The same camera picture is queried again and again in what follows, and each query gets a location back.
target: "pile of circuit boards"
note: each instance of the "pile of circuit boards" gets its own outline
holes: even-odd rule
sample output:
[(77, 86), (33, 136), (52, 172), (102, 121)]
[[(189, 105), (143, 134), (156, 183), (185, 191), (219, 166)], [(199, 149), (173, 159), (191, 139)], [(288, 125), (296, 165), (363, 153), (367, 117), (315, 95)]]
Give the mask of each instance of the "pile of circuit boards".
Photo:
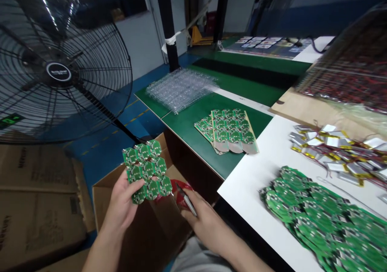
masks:
[(150, 140), (146, 144), (123, 149), (122, 153), (129, 182), (145, 180), (145, 184), (132, 196), (134, 204), (141, 204), (145, 199), (155, 200), (158, 195), (168, 196), (172, 193), (171, 180), (165, 176), (167, 169), (165, 160), (159, 157), (161, 146), (158, 141)]
[(261, 199), (325, 271), (387, 271), (385, 221), (295, 169), (280, 174)]
[(256, 138), (246, 111), (241, 109), (215, 109), (194, 123), (194, 127), (210, 142), (215, 152), (257, 154)]

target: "white table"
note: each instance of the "white table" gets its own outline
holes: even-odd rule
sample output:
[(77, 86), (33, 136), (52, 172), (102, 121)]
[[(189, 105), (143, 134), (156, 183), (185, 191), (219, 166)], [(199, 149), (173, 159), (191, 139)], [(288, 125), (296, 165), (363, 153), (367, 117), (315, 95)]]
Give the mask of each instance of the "white table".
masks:
[[(288, 165), (349, 199), (352, 204), (367, 208), (339, 189), (319, 181), (317, 177), (325, 178), (326, 171), (290, 149), (288, 135), (294, 130), (294, 125), (297, 123), (274, 116), (257, 139), (260, 153), (245, 155), (218, 189), (218, 193), (296, 272), (319, 272), (323, 270), (314, 254), (303, 248), (283, 223), (265, 208), (258, 191), (279, 175), (282, 166)], [(383, 189), (369, 182), (360, 188), (335, 176), (328, 180), (387, 218), (387, 205), (377, 198), (385, 194)]]

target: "wooden board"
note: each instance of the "wooden board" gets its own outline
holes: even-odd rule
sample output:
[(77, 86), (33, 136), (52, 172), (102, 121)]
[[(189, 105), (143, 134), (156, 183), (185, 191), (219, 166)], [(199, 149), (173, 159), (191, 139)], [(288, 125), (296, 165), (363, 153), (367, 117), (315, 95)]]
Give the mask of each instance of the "wooden board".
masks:
[(315, 126), (316, 123), (319, 126), (334, 125), (339, 130), (344, 130), (350, 138), (356, 140), (364, 140), (367, 136), (375, 134), (375, 131), (345, 118), (329, 104), (299, 94), (294, 91), (294, 88), (288, 89), (269, 111), (303, 125)]

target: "green digital display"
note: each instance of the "green digital display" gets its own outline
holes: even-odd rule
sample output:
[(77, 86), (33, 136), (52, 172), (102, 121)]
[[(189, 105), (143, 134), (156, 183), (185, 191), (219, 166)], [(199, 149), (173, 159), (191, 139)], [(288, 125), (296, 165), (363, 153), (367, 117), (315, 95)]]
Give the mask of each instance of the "green digital display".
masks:
[(23, 116), (16, 113), (6, 116), (5, 118), (0, 119), (0, 130), (12, 126), (23, 119), (25, 119)]

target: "circuit board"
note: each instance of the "circuit board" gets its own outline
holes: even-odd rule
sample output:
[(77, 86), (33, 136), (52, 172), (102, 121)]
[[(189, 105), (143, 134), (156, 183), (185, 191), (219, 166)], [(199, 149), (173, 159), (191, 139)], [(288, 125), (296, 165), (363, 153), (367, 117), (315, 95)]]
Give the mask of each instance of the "circuit board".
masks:
[(150, 140), (146, 144), (138, 144), (133, 148), (124, 149), (122, 154), (126, 165), (134, 165), (160, 156), (161, 146), (157, 140)]
[(214, 146), (221, 152), (257, 154), (256, 138), (246, 111), (215, 109), (211, 111)]
[(200, 121), (193, 124), (196, 130), (198, 130), (204, 138), (207, 139), (208, 142), (210, 142), (211, 146), (214, 148), (214, 151), (218, 155), (223, 155), (224, 152), (221, 152), (217, 150), (214, 146), (214, 132), (212, 131), (212, 118), (211, 115), (204, 117)]
[(141, 204), (145, 199), (155, 200), (158, 195), (168, 196), (172, 193), (171, 180), (165, 176), (166, 163), (159, 157), (160, 155), (161, 146), (156, 140), (123, 150), (128, 181), (130, 183), (140, 179), (145, 181), (145, 184), (132, 196), (134, 204)]
[(288, 166), (259, 193), (325, 271), (387, 271), (385, 221)]

